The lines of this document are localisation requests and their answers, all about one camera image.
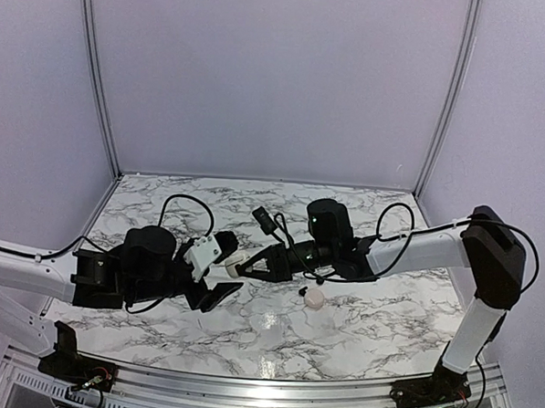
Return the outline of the white earbud charging case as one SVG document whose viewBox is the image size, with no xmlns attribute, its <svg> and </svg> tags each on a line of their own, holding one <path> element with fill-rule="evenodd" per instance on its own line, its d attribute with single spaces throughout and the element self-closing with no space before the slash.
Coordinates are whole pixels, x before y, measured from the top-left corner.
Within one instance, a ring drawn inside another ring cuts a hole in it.
<svg viewBox="0 0 545 408">
<path fill-rule="evenodd" d="M 225 261 L 225 270 L 228 276 L 238 279 L 238 268 L 242 266 L 249 258 L 250 254 L 244 250 L 235 251 L 234 254 L 229 256 Z"/>
</svg>

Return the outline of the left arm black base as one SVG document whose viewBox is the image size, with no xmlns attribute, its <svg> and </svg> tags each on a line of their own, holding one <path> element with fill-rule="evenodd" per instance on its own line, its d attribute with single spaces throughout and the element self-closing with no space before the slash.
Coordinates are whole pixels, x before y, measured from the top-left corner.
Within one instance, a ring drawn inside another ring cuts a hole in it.
<svg viewBox="0 0 545 408">
<path fill-rule="evenodd" d="M 75 330 L 60 320 L 54 322 L 54 327 L 57 337 L 53 350 L 39 359 L 38 370 L 61 381 L 72 382 L 79 389 L 84 389 L 86 382 L 100 378 L 100 382 L 94 382 L 92 386 L 102 392 L 109 392 L 118 366 L 111 361 L 80 354 Z"/>
</svg>

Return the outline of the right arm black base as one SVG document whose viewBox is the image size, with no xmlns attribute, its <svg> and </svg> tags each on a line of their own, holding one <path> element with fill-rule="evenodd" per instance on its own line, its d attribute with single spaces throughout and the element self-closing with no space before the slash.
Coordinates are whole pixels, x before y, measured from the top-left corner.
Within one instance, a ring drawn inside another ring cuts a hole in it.
<svg viewBox="0 0 545 408">
<path fill-rule="evenodd" d="M 462 401 L 470 396 L 467 373 L 447 369 L 442 358 L 429 376 L 395 381 L 390 390 L 396 408 L 426 408 Z"/>
</svg>

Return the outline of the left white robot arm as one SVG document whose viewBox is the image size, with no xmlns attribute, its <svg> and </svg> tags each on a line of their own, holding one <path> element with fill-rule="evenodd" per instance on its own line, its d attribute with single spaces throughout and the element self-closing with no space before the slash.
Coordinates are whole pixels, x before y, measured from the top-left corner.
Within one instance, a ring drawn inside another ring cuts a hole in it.
<svg viewBox="0 0 545 408">
<path fill-rule="evenodd" d="M 206 313 L 243 285 L 204 278 L 237 250 L 230 231 L 190 239 L 178 245 L 164 227 L 130 229 L 121 245 L 108 251 L 66 248 L 42 254 L 27 246 L 0 242 L 0 287 L 55 298 L 82 309 L 132 309 L 134 305 L 183 296 L 191 310 Z M 87 362 L 62 345 L 69 332 L 60 323 L 44 321 L 0 293 L 0 332 L 36 356 L 49 355 L 55 370 L 68 381 L 87 373 Z"/>
</svg>

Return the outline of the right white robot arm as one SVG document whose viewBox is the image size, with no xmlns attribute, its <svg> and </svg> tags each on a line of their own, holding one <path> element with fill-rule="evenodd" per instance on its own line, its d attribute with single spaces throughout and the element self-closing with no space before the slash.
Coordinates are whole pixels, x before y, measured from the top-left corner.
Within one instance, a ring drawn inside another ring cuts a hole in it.
<svg viewBox="0 0 545 408">
<path fill-rule="evenodd" d="M 423 393 L 443 402 L 458 389 L 459 379 L 486 345 L 505 315 L 519 302 L 527 253 L 523 232 L 508 225 L 488 206 L 468 217 L 433 228 L 411 228 L 402 235 L 354 234 L 347 207 L 319 199 L 307 207 L 310 240 L 288 240 L 264 248 L 237 264 L 240 277 L 270 283 L 289 282 L 293 275 L 316 275 L 329 267 L 331 282 L 371 283 L 403 273 L 462 268 L 473 277 L 475 293 L 458 330 L 445 347 Z"/>
</svg>

